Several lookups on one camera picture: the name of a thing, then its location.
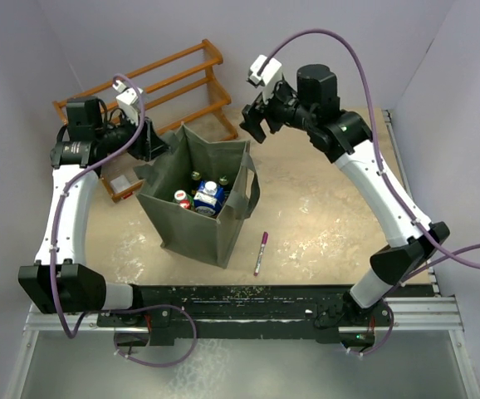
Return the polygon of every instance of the marker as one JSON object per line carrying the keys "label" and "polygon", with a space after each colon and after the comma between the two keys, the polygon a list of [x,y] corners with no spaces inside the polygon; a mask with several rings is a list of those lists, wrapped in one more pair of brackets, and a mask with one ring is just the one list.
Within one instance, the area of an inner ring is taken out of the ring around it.
{"label": "marker", "polygon": [[264,232],[264,234],[262,235],[262,242],[260,243],[260,253],[258,254],[257,266],[255,266],[255,273],[253,273],[253,276],[258,276],[258,273],[260,272],[260,264],[262,263],[262,256],[264,255],[264,249],[266,248],[266,243],[267,243],[267,232]]}

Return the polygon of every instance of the bottle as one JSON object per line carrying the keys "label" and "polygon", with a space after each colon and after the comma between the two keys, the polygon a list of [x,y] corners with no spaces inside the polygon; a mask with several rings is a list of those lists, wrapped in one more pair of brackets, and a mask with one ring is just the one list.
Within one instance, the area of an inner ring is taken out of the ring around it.
{"label": "bottle", "polygon": [[190,175],[190,179],[192,179],[192,196],[195,196],[198,192],[199,184],[201,183],[201,173],[195,170]]}
{"label": "bottle", "polygon": [[220,187],[223,188],[223,193],[225,194],[225,199],[228,198],[229,194],[231,194],[231,190],[233,189],[233,185],[229,183],[229,178],[227,176],[220,177],[218,180]]}
{"label": "bottle", "polygon": [[200,190],[193,197],[196,212],[205,216],[218,215],[224,200],[223,188],[213,181],[208,181],[200,186]]}
{"label": "bottle", "polygon": [[183,190],[177,190],[174,194],[174,201],[180,204],[182,201],[188,201],[193,207],[193,198]]}
{"label": "bottle", "polygon": [[187,193],[185,193],[183,190],[177,190],[174,194],[174,201],[177,202],[178,204],[181,203],[181,201],[188,200],[189,197],[187,196]]}
{"label": "bottle", "polygon": [[179,202],[179,206],[181,208],[188,209],[188,210],[192,209],[192,205],[190,204],[190,201],[188,201],[187,199],[183,199],[181,202]]}

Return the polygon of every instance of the black cable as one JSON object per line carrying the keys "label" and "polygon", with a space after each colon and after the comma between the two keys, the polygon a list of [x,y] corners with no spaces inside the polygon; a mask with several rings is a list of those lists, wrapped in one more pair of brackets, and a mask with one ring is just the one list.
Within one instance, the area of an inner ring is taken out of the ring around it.
{"label": "black cable", "polygon": [[113,111],[110,112],[109,122],[111,122],[113,120],[113,115],[117,111],[120,111],[120,119],[127,119],[127,115],[125,114],[124,110],[122,110],[120,107],[117,106]]}
{"label": "black cable", "polygon": [[105,101],[103,101],[101,98],[98,98],[98,102],[100,103],[101,108],[104,110],[104,129],[103,131],[105,132],[107,130],[107,123],[109,122],[107,120],[107,105],[105,104]]}
{"label": "black cable", "polygon": [[65,135],[66,125],[61,126],[61,129],[57,132],[56,141],[58,143],[63,141],[63,136]]}
{"label": "black cable", "polygon": [[370,347],[373,347],[373,345],[365,345],[363,348],[359,350],[359,353],[364,353],[364,350],[369,349]]}

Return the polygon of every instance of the purple cable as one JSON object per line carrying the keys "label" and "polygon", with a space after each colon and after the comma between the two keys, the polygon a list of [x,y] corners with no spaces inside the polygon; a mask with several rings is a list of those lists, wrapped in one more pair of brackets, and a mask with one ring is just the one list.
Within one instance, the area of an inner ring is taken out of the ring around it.
{"label": "purple cable", "polygon": [[354,353],[355,355],[357,356],[368,356],[372,353],[375,353],[376,351],[378,351],[379,349],[381,349],[385,343],[388,342],[388,339],[389,337],[391,336],[391,333],[393,332],[393,327],[394,327],[394,324],[395,324],[395,315],[393,313],[393,309],[387,304],[387,302],[382,299],[382,303],[386,306],[386,308],[388,309],[388,314],[389,314],[389,327],[388,327],[388,331],[386,332],[386,334],[382,337],[382,339],[380,340],[379,343],[377,343],[376,345],[374,345],[373,347],[371,347],[370,349],[366,350],[366,351],[363,351],[363,352],[357,352],[357,351],[349,351],[350,353]]}
{"label": "purple cable", "polygon": [[127,76],[116,74],[113,77],[113,82],[120,80],[125,81],[137,95],[139,100],[139,111],[140,111],[140,118],[139,118],[139,125],[133,136],[130,140],[121,146],[117,151],[113,152],[111,155],[106,156],[103,160],[99,160],[95,164],[86,167],[83,171],[78,173],[72,179],[70,179],[63,188],[61,193],[61,197],[59,197],[59,201],[57,202],[56,211],[54,213],[54,220],[53,225],[51,226],[51,238],[50,238],[50,285],[51,285],[51,295],[53,297],[54,306],[56,307],[57,316],[59,317],[59,321],[61,322],[61,326],[63,327],[63,331],[65,332],[66,336],[70,339],[74,338],[77,334],[77,330],[80,327],[81,321],[83,321],[83,317],[85,314],[83,313],[78,322],[76,323],[74,330],[70,330],[68,327],[68,323],[65,320],[65,314],[63,313],[63,308],[61,306],[61,300],[59,299],[59,291],[57,290],[57,278],[56,278],[56,252],[57,252],[57,232],[59,231],[59,222],[61,221],[61,212],[63,211],[63,205],[65,204],[65,199],[68,196],[68,192],[70,188],[79,180],[81,177],[86,175],[87,173],[93,171],[94,169],[102,166],[106,162],[109,162],[113,158],[117,157],[118,155],[122,154],[126,151],[130,146],[137,140],[140,135],[140,132],[144,128],[144,100],[142,99],[142,95],[140,94],[139,88],[129,79]]}
{"label": "purple cable", "polygon": [[[426,229],[425,226],[423,226],[420,221],[417,219],[417,217],[415,216],[414,212],[412,211],[412,209],[404,202],[404,200],[400,197],[400,195],[397,193],[397,191],[395,190],[394,186],[391,184],[391,181],[389,181],[389,177],[387,176],[386,173],[382,173],[384,171],[384,163],[382,161],[382,155],[380,154],[380,145],[379,145],[379,135],[378,135],[378,132],[377,132],[377,129],[376,129],[376,122],[375,122],[375,110],[373,108],[373,101],[371,100],[371,93],[370,93],[370,88],[369,88],[369,85],[367,84],[367,79],[365,78],[365,72],[364,72],[364,68],[362,67],[362,64],[360,62],[360,60],[358,59],[358,56],[356,55],[356,52],[353,50],[353,48],[350,46],[350,44],[340,35],[338,35],[337,33],[334,33],[332,31],[329,31],[327,29],[320,29],[320,28],[314,28],[314,29],[307,29],[305,31],[301,31],[301,32],[298,32],[294,35],[291,35],[289,38],[287,38],[284,42],[282,42],[279,46],[277,46],[275,48],[275,50],[273,50],[270,55],[267,57],[267,59],[264,61],[264,63],[261,65],[260,69],[258,70],[258,75],[260,76],[262,71],[264,70],[264,68],[266,67],[266,65],[268,64],[268,62],[286,45],[288,44],[289,42],[291,42],[292,40],[298,38],[298,37],[301,37],[301,36],[304,36],[304,35],[308,35],[308,34],[312,34],[312,33],[320,33],[320,34],[323,34],[323,35],[327,35],[327,36],[330,36],[330,37],[333,37],[335,38],[338,42],[340,42],[341,44],[343,44],[345,46],[345,48],[349,51],[350,55],[352,56],[353,60],[355,61],[355,64],[356,64],[356,67],[358,68],[358,72],[360,74],[360,79],[362,80],[362,85],[364,86],[364,93],[365,93],[365,100],[367,102],[367,111],[369,113],[369,117],[370,117],[370,124],[371,124],[371,132],[372,132],[372,136],[373,136],[373,148],[374,148],[374,151],[375,151],[375,158],[376,158],[376,162],[379,166],[379,171],[381,173],[381,176],[382,176],[382,180],[384,181],[384,183],[386,184],[386,187],[388,188],[389,192],[394,196],[394,198],[397,200],[397,202],[400,204],[400,206],[404,209],[404,212],[406,212],[406,214],[412,219],[415,221],[415,225],[421,230],[421,232],[423,233],[424,237],[426,237],[426,239],[439,251],[441,252],[442,254],[444,254],[445,256],[438,259],[437,261],[434,261],[433,264],[438,264],[440,262],[443,262],[444,260],[446,259],[452,259],[452,260],[455,260],[456,262],[460,263],[460,264],[464,264],[465,266],[468,266],[469,268],[477,268],[477,269],[480,269],[480,264],[477,264],[475,262],[471,262],[469,260],[466,260],[466,259],[463,259],[463,258],[460,258],[457,256],[457,254],[462,254],[464,252],[467,252],[467,251],[471,251],[473,249],[480,249],[480,244],[476,244],[476,245],[471,245],[471,246],[468,246],[468,247],[464,247],[464,248],[461,248],[461,249],[458,249],[454,252],[450,252],[448,251],[446,248],[444,248],[441,244],[437,243],[436,240],[432,237],[432,235],[430,235],[430,233],[428,232],[428,230]],[[426,268],[429,268],[430,265],[426,265],[422,268],[419,268],[419,272],[425,270]],[[413,272],[410,274],[410,276],[414,276],[416,273]]]}
{"label": "purple cable", "polygon": [[145,308],[139,308],[139,309],[127,309],[127,310],[114,310],[111,311],[112,313],[116,314],[132,314],[132,313],[141,313],[141,312],[147,312],[149,310],[154,310],[154,309],[173,309],[177,310],[178,312],[182,313],[190,322],[190,326],[192,327],[192,332],[193,332],[193,338],[192,338],[192,344],[190,345],[190,348],[188,351],[179,359],[174,360],[172,362],[166,362],[166,363],[152,363],[152,362],[145,362],[144,360],[137,359],[136,357],[132,357],[128,353],[124,353],[120,350],[118,347],[118,344],[116,343],[116,336],[114,338],[114,344],[115,344],[115,349],[119,355],[122,357],[131,360],[132,362],[139,363],[142,366],[147,366],[147,367],[172,367],[177,364],[180,364],[182,361],[184,361],[187,357],[190,356],[194,348],[196,347],[196,343],[198,341],[198,335],[196,331],[196,323],[193,321],[193,319],[190,317],[188,313],[186,313],[182,308],[178,308],[177,306],[174,305],[153,305],[153,306],[146,306]]}

